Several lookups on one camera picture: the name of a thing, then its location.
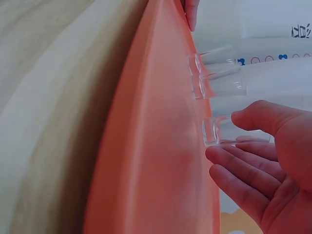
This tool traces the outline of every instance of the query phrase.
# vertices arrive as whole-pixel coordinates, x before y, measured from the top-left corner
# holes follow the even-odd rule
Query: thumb
[[[307,111],[260,100],[242,111],[233,112],[232,122],[247,131],[260,129],[275,136],[286,122],[304,113]]]

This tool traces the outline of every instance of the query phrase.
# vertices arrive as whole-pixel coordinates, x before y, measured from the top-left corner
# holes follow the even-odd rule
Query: palm
[[[217,185],[265,234],[304,233],[299,230],[304,220],[298,217],[311,212],[306,200],[312,196],[286,176],[273,144],[210,147],[206,156],[215,164],[210,174]]]

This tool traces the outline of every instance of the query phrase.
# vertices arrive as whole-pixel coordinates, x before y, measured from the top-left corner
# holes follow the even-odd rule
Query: fingertip
[[[218,151],[220,147],[219,146],[210,146],[206,149],[205,155],[208,160],[210,160]]]

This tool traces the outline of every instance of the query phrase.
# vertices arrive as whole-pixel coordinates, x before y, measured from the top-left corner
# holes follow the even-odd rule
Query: wooden surface
[[[0,0],[0,233],[80,233],[146,2]]]

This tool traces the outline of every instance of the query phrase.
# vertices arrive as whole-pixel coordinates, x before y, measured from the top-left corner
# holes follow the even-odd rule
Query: red circle
[[[251,60],[251,64],[254,64],[253,61],[254,61],[255,59],[257,59],[259,62],[261,62],[260,59],[259,59],[258,57],[253,57],[252,60]]]
[[[272,60],[270,60],[270,61],[274,61],[274,58],[271,55],[269,55],[269,56],[265,57],[265,59],[264,59],[265,62],[267,61],[267,58],[272,58]]]

